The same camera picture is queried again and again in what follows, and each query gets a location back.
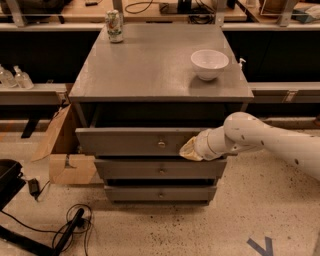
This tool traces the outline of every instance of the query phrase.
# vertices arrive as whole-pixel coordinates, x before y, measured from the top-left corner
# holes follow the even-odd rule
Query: open drawer
[[[79,128],[85,154],[95,156],[178,156],[201,128]]]
[[[101,179],[216,179],[226,159],[194,162],[182,158],[96,159]]]

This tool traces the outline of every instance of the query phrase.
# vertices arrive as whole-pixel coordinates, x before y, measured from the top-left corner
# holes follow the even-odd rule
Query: black chair
[[[22,166],[19,162],[10,159],[0,159],[0,210],[2,210],[26,184],[26,182],[21,179],[23,175],[21,168]],[[75,227],[83,223],[83,213],[84,210],[82,208],[77,211],[55,248],[14,233],[1,225],[0,238],[36,255],[57,256],[60,255]]]

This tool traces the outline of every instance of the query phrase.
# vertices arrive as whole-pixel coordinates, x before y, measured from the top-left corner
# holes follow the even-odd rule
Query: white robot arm
[[[233,113],[223,126],[191,138],[180,155],[195,161],[213,160],[262,148],[320,181],[320,137],[272,127],[244,112]]]

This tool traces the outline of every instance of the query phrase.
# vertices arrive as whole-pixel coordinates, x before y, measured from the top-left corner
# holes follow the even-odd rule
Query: white bowl
[[[199,50],[191,55],[194,72],[205,81],[218,77],[229,64],[229,58],[215,50]]]

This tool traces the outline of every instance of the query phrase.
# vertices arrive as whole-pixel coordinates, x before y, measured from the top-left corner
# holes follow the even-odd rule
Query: floor marking
[[[260,245],[258,245],[251,238],[247,241],[253,249],[255,249],[261,256],[273,256],[272,239],[270,237],[265,237],[266,249],[264,250]]]
[[[318,235],[318,241],[316,242],[316,246],[314,247],[313,256],[319,256],[320,255],[320,231]]]

